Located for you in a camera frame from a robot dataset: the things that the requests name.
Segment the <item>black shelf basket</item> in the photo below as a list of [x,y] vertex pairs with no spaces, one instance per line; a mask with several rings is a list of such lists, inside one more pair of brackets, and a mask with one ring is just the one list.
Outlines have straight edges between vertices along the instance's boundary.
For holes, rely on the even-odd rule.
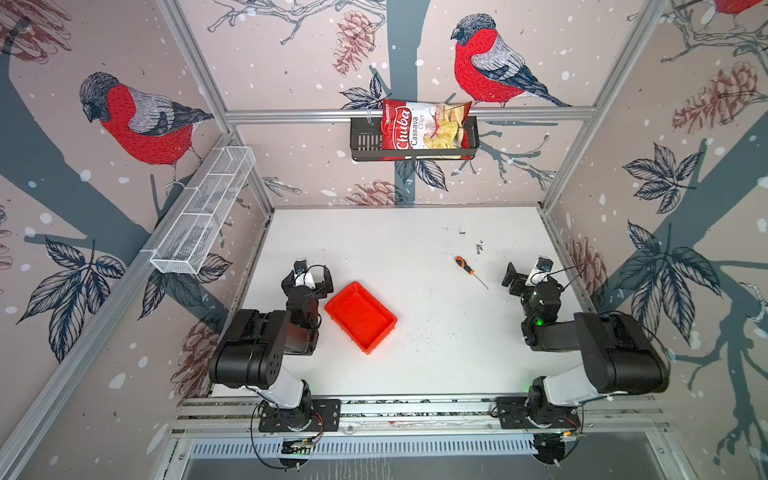
[[384,157],[415,157],[431,158],[433,160],[458,160],[457,158],[440,158],[443,155],[453,157],[475,158],[480,137],[478,136],[478,122],[476,117],[467,117],[464,121],[464,130],[469,139],[469,148],[423,148],[414,150],[383,150],[382,149],[382,118],[351,118],[352,127],[349,129],[349,147],[352,150],[352,159],[355,161],[381,161]]

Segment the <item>white tabletop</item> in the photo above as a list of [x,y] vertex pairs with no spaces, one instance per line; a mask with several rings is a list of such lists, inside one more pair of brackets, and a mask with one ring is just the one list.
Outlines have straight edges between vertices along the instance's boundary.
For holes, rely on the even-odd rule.
[[[456,265],[457,255],[490,290]],[[534,378],[581,362],[578,352],[537,353],[523,342],[520,300],[501,281],[507,262],[527,273],[538,256],[561,268],[533,207],[278,210],[243,308],[284,310],[280,281],[306,258],[330,269],[330,296],[357,280],[398,319],[366,355],[320,300],[315,353],[283,360],[314,395],[522,392]],[[554,277],[568,282],[564,273]],[[573,319],[580,311],[573,290],[561,301],[560,320]],[[214,388],[214,396],[248,395]]]

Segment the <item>red tray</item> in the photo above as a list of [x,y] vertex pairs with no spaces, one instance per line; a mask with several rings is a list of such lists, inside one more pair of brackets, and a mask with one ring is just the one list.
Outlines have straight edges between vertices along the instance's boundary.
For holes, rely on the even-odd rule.
[[384,340],[397,323],[397,317],[357,282],[338,292],[326,304],[326,312],[366,355]]

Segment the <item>bag of chips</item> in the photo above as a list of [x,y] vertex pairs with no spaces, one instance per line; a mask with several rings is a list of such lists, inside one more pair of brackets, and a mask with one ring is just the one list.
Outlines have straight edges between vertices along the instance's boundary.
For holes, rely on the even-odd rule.
[[[447,105],[384,100],[382,148],[384,150],[469,148],[469,139],[464,131],[464,120],[471,105],[472,103]],[[469,156],[460,155],[429,155],[416,158],[470,159]],[[404,159],[405,157],[382,158],[386,161]]]

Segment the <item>orange and black screwdriver handle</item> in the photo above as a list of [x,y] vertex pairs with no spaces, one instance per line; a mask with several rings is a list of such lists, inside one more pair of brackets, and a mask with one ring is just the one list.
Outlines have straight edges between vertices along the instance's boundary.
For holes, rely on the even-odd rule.
[[472,268],[471,268],[471,267],[470,267],[470,266],[467,264],[466,260],[464,260],[463,258],[461,258],[461,257],[456,257],[456,258],[455,258],[455,260],[456,260],[456,265],[459,265],[461,268],[463,268],[464,270],[466,270],[466,272],[467,272],[467,273],[469,273],[470,275],[472,275],[472,274],[475,272],[475,271],[474,271],[474,270],[473,270],[473,269],[472,269]]

